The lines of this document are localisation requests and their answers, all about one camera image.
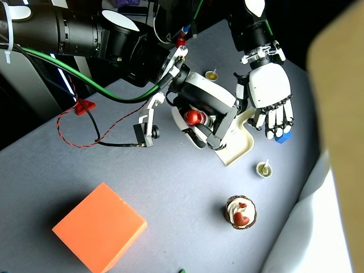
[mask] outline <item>small cup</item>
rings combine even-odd
[[[263,174],[263,167],[264,167],[265,164],[266,164],[265,162],[259,162],[257,167],[255,168],[255,171],[257,172],[258,176],[260,176],[262,178],[269,178],[273,174],[273,169],[269,164],[267,164],[268,174],[264,175]]]
[[[218,74],[216,72],[213,72],[213,71],[207,71],[205,73],[205,78],[207,78],[209,81],[217,81]]]

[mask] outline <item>red wire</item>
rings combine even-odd
[[[58,119],[57,119],[57,131],[58,131],[58,134],[59,134],[59,137],[65,142],[65,143],[67,143],[68,145],[70,145],[70,146],[72,146],[72,147],[75,147],[75,148],[89,148],[89,147],[92,147],[92,146],[95,146],[97,143],[99,143],[99,142],[101,142],[107,135],[108,135],[108,133],[120,122],[120,121],[122,121],[123,119],[125,119],[125,118],[127,118],[127,117],[129,117],[129,116],[131,116],[131,115],[133,115],[135,112],[137,112],[137,111],[139,111],[148,101],[146,101],[145,103],[143,103],[143,105],[142,106],[140,106],[139,108],[137,108],[136,110],[134,110],[133,112],[131,112],[131,113],[129,113],[128,115],[125,115],[124,117],[122,117],[122,118],[120,118],[119,120],[117,120],[117,121],[115,121],[109,128],[108,128],[108,130],[102,135],[102,137],[100,137],[100,139],[98,139],[97,141],[95,141],[94,143],[91,143],[91,144],[87,144],[87,145],[76,145],[76,144],[74,144],[74,143],[72,143],[72,142],[70,142],[70,141],[68,141],[68,140],[66,140],[65,138],[64,138],[64,136],[63,136],[63,134],[62,134],[62,132],[61,132],[61,130],[60,130],[60,121],[61,121],[61,119],[62,119],[62,117],[64,117],[67,113],[69,113],[69,112],[71,112],[75,107],[76,107],[76,105],[78,104],[78,95],[77,95],[77,93],[76,93],[76,87],[75,87],[75,85],[73,84],[73,82],[72,82],[72,79],[71,79],[71,77],[68,75],[68,78],[69,78],[69,80],[70,80],[70,82],[71,82],[71,84],[73,85],[73,91],[74,91],[74,93],[75,93],[75,95],[76,95],[76,104],[72,107],[72,108],[70,108],[70,109],[68,109],[68,110],[66,110],[66,111],[64,111],[64,112],[62,112],[59,116],[58,116]]]

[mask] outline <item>blue block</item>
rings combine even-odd
[[[292,133],[288,132],[286,134],[283,134],[280,138],[274,136],[275,141],[277,141],[280,144],[283,144],[284,142],[286,142],[287,140],[289,140],[292,137]]]

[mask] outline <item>strawberry slice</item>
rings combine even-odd
[[[249,223],[249,218],[244,217],[241,212],[234,214],[234,224],[237,226],[245,226]]]

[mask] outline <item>small white bowl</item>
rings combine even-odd
[[[259,162],[257,167],[255,168],[255,171],[257,172],[257,175],[262,177],[262,178],[269,178],[272,176],[273,174],[273,169],[272,166],[270,166],[269,164],[267,164],[267,168],[268,168],[268,175],[264,175],[261,173],[261,171],[259,170],[261,168],[261,166],[264,166],[266,163],[265,162]]]
[[[208,73],[212,73],[213,75],[216,75],[216,79],[215,80],[211,80],[208,76],[207,76],[207,74]],[[207,78],[209,81],[217,81],[218,80],[218,74],[216,73],[216,72],[213,72],[213,71],[207,71],[206,73],[205,73],[205,78]]]

